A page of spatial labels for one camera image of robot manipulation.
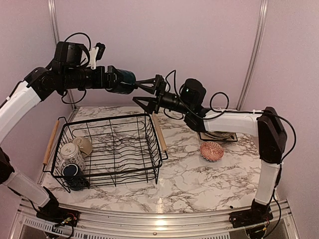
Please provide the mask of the dark teal cup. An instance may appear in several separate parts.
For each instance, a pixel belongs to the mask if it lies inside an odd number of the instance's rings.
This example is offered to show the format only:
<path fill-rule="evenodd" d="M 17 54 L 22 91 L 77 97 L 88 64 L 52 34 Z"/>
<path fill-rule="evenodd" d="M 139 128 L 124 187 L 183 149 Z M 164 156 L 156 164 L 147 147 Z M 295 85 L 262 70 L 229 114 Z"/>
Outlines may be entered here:
<path fill-rule="evenodd" d="M 116 82 L 116 86 L 120 83 L 130 84 L 130 85 L 134 84 L 135 85 L 136 77 L 135 77 L 133 72 L 127 71 L 127 70 L 122 70 L 122 69 L 119 69 L 119 70 L 123 74 L 123 79 L 120 82 Z"/>

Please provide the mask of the floral glass mug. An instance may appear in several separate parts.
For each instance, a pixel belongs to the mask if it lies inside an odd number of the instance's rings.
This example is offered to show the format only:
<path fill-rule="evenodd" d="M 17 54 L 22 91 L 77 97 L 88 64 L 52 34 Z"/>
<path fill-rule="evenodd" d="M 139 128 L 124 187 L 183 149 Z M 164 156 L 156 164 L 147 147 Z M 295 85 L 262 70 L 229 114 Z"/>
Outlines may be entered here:
<path fill-rule="evenodd" d="M 59 150 L 59 154 L 61 156 L 61 162 L 59 163 L 60 170 L 68 164 L 76 164 L 80 170 L 85 169 L 85 160 L 78 145 L 72 142 L 66 143 Z"/>

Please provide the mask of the dark blue cup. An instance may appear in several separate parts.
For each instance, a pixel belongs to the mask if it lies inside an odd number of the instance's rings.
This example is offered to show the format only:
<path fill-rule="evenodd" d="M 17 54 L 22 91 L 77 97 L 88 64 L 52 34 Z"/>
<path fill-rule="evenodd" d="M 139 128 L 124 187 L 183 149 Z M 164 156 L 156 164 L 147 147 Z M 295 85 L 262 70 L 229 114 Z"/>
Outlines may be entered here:
<path fill-rule="evenodd" d="M 77 164 L 70 163 L 64 166 L 62 169 L 62 175 L 68 187 L 73 191 L 80 191 L 84 188 L 90 187 L 89 181 Z"/>

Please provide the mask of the square floral plate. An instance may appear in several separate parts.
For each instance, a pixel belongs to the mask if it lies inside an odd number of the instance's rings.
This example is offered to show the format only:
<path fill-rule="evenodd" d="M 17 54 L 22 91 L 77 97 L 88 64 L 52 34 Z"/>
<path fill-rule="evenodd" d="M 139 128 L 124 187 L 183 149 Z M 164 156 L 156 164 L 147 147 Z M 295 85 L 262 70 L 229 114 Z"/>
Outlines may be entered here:
<path fill-rule="evenodd" d="M 237 142 L 238 138 L 236 133 L 232 132 L 198 132 L 198 137 L 202 141 L 228 141 Z"/>

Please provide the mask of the beige bowl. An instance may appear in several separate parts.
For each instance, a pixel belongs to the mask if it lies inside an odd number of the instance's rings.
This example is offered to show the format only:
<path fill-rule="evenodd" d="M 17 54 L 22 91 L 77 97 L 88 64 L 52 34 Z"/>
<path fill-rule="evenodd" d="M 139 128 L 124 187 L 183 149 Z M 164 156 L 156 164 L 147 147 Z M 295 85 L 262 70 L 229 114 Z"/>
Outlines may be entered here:
<path fill-rule="evenodd" d="M 72 142 L 79 147 L 79 150 L 82 153 L 83 157 L 87 157 L 91 154 L 93 147 L 89 139 L 83 136 L 78 136 L 75 137 Z"/>

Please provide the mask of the grey reindeer plate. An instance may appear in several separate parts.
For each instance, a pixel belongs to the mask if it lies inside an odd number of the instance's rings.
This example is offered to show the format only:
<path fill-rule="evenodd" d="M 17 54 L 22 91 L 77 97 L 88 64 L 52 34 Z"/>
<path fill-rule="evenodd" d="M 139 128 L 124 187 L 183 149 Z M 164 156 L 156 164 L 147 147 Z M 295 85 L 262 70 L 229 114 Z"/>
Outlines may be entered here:
<path fill-rule="evenodd" d="M 232 133 L 230 133 L 230 132 L 214 131 L 214 132 L 208 132 L 207 134 L 208 134 L 210 137 L 213 137 L 213 138 L 224 139 L 224 138 L 229 138 Z"/>

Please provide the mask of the blue patterned bowl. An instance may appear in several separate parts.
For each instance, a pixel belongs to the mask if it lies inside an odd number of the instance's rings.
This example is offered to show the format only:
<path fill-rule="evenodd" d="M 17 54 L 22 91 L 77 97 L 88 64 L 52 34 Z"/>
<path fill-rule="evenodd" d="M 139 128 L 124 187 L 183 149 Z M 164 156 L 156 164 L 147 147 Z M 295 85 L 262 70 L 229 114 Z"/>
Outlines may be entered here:
<path fill-rule="evenodd" d="M 203 142 L 200 146 L 200 154 L 205 160 L 215 162 L 223 157 L 224 148 L 216 142 Z"/>

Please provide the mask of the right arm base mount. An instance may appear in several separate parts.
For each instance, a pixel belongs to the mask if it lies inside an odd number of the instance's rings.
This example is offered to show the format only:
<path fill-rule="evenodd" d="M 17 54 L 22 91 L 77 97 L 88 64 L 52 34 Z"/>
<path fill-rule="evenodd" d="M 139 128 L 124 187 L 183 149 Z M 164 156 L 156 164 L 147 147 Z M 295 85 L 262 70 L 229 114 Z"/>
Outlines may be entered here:
<path fill-rule="evenodd" d="M 257 203 L 255 199 L 252 201 L 251 207 L 247 210 L 239 210 L 229 214 L 229 222 L 233 228 L 251 226 L 272 220 L 270 203 L 263 205 Z"/>

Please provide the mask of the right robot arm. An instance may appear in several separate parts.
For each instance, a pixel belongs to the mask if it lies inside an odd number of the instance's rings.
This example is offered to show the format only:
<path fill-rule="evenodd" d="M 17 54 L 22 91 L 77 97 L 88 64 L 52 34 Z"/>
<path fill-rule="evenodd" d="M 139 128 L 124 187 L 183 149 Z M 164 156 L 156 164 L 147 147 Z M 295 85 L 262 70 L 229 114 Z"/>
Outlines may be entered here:
<path fill-rule="evenodd" d="M 232 223 L 257 223 L 268 217 L 269 204 L 273 198 L 282 172 L 287 132 L 283 126 L 287 119 L 279 116 L 273 107 L 261 111 L 215 110 L 202 106 L 206 89 L 196 79 L 186 79 L 180 91 L 171 93 L 161 75 L 135 82 L 153 97 L 134 97 L 133 100 L 147 113 L 158 113 L 160 108 L 184 114 L 186 125 L 196 132 L 234 132 L 249 134 L 259 148 L 261 172 L 258 189 L 251 208 L 231 213 Z"/>

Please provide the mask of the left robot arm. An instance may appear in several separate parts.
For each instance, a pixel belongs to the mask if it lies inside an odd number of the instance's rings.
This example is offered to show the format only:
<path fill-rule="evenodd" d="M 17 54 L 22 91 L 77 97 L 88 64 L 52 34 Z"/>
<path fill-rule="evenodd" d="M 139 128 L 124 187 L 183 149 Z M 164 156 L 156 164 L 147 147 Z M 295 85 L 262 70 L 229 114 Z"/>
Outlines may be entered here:
<path fill-rule="evenodd" d="M 136 88 L 134 73 L 114 66 L 97 66 L 96 62 L 102 58 L 104 51 L 105 45 L 102 43 L 86 47 L 68 40 L 58 42 L 50 63 L 45 68 L 32 70 L 1 104 L 1 140 L 33 107 L 53 92 L 62 97 L 70 89 L 105 89 L 110 93 L 130 94 Z M 4 151 L 0 152 L 0 182 L 37 205 L 37 215 L 50 218 L 53 222 L 63 217 L 62 208 L 54 195 L 16 171 Z"/>

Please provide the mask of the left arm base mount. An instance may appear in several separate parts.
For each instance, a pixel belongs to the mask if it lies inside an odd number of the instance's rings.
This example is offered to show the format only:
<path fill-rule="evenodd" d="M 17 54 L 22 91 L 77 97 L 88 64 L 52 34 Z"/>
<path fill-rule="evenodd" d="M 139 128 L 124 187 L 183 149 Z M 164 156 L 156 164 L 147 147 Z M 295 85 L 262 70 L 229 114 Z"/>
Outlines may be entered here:
<path fill-rule="evenodd" d="M 55 196 L 50 191 L 47 192 L 49 194 L 49 201 L 43 207 L 38 206 L 36 217 L 56 223 L 58 226 L 67 224 L 76 227 L 80 214 L 79 211 L 60 207 Z"/>

